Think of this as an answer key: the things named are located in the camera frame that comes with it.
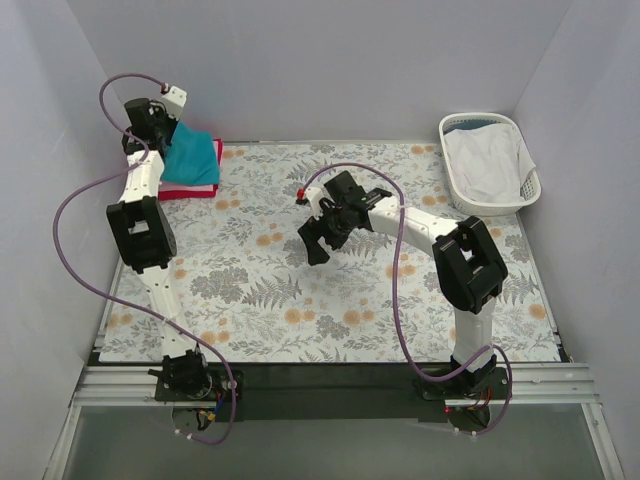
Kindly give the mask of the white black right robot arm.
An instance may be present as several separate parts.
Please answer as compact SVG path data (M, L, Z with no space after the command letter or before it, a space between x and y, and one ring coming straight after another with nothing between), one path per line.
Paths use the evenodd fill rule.
M312 211L298 230L310 265L327 263L328 252L340 249L357 229L394 237L396 255L403 244L430 255L440 291L454 309L456 340L449 372L415 371L423 381L464 397L487 389L497 362L493 315L508 270L482 220L429 214L408 206L399 187L367 191L348 171L321 188L305 184L296 202Z

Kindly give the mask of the teal t shirt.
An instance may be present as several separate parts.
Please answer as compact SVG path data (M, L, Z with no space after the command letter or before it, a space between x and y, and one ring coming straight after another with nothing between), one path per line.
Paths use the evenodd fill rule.
M179 122L164 159L162 181L185 186L218 184L220 168L210 133Z

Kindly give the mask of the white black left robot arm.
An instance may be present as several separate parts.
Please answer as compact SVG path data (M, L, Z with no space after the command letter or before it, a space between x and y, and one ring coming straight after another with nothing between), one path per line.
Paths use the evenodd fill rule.
M131 125L122 147L132 170L123 194L107 207L106 214L121 259L143 283L151 309L163 317L162 367L149 373L163 387L200 400L211 392L213 377L197 342L184 334L186 323L172 263L177 244L159 201L164 158L186 100L185 91L173 88L158 100L137 98L125 103Z

